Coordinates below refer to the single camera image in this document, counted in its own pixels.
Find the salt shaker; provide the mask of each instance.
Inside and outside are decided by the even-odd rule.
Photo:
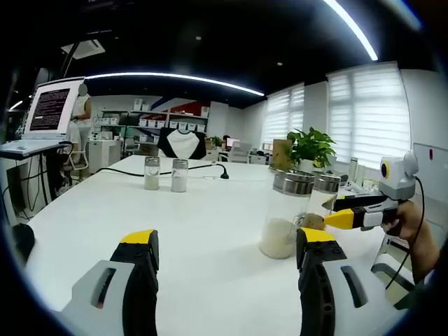
[[[324,230],[323,219],[333,210],[341,178],[332,174],[317,174],[314,177],[314,187],[309,198],[307,213],[301,226]]]
[[[157,190],[159,188],[160,158],[145,157],[145,189]]]
[[[171,175],[171,191],[184,193],[187,191],[188,160],[173,159]]]
[[[298,220],[306,211],[314,175],[277,171],[269,198],[261,242],[258,247],[268,257],[284,259],[295,252]]]

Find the ceiling light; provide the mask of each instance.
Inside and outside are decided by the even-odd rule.
[[[23,103],[22,100],[21,100],[21,101],[18,101],[18,102],[15,103],[14,105],[12,105],[9,109],[10,109],[10,110],[13,110],[13,109],[15,109],[17,106],[21,105],[21,103]]]
[[[373,50],[372,46],[370,45],[370,42],[367,40],[367,37],[365,37],[363,31],[361,28],[356,24],[356,22],[351,18],[351,16],[339,5],[336,0],[323,0],[329,7],[331,7],[336,14],[338,14],[345,23],[349,26],[349,28],[352,30],[353,33],[355,33],[358,40],[363,44],[364,49],[366,49],[367,53],[369,54],[372,61],[377,61],[378,56]]]
[[[235,84],[230,84],[226,82],[220,82],[219,80],[207,79],[203,77],[195,77],[195,76],[187,76],[187,75],[178,75],[177,73],[161,73],[161,72],[119,72],[119,73],[103,73],[102,75],[92,75],[86,76],[85,79],[96,79],[96,78],[106,78],[106,77],[122,77],[122,76],[155,76],[155,77],[170,77],[170,78],[181,78],[181,79],[190,79],[192,81],[206,82],[211,84],[217,84],[221,86],[227,86],[228,88],[241,90],[245,92],[252,93],[253,95],[258,95],[263,97],[265,94],[262,92],[258,92],[252,89],[248,89],[247,87],[238,86]]]

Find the potted plant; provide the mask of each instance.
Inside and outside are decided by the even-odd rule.
[[[323,169],[330,164],[329,155],[336,152],[331,148],[335,142],[326,134],[321,133],[313,127],[309,132],[296,130],[289,132],[288,140],[293,142],[291,148],[285,148],[287,156],[294,165],[294,169],[311,173],[317,169]]]
[[[215,147],[221,147],[221,145],[223,144],[223,141],[221,140],[221,138],[219,136],[213,136],[210,139],[211,139],[212,144]]]

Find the computer screen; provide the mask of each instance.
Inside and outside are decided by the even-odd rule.
[[[68,78],[39,85],[29,107],[24,134],[67,133],[83,78]]]
[[[239,141],[238,139],[227,138],[227,147],[233,147],[234,141]]]

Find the window blind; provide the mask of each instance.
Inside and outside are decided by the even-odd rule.
[[[358,158],[378,169],[382,157],[403,156],[411,147],[406,93],[396,63],[328,74],[329,135],[337,161]]]
[[[302,129],[305,88],[303,84],[274,93],[267,98],[263,120],[262,144],[286,139],[294,129]]]

